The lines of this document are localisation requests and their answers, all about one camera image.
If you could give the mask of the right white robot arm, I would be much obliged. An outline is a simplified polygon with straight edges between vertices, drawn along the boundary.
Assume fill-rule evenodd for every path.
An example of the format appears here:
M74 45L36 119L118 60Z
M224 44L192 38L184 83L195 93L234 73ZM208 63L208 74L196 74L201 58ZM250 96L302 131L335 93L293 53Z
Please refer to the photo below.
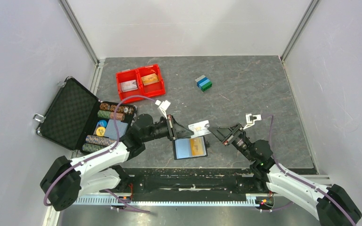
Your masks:
M233 145L250 162L254 188L280 194L313 215L322 226L355 226L362 213L346 190L300 176L277 162L267 140L251 142L239 123L208 129L223 145Z

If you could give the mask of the orange VIP card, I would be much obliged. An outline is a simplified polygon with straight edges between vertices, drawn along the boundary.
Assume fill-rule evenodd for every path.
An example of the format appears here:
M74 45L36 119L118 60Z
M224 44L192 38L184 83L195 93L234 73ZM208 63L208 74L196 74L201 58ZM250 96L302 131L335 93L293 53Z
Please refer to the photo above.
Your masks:
M204 137L191 138L189 141L192 157L206 156L206 142Z

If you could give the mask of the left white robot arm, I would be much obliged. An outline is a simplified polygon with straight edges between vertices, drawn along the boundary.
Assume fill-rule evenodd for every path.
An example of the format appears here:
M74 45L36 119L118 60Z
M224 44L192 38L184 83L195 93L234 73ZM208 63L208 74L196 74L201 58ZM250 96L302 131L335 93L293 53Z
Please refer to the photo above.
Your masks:
M129 187L129 179L117 164L138 156L146 149L148 141L166 137L172 142L193 134L170 114L158 122L149 114L141 114L113 144L79 158L56 158L40 182L45 193L43 204L62 211L85 194L105 189L123 192Z

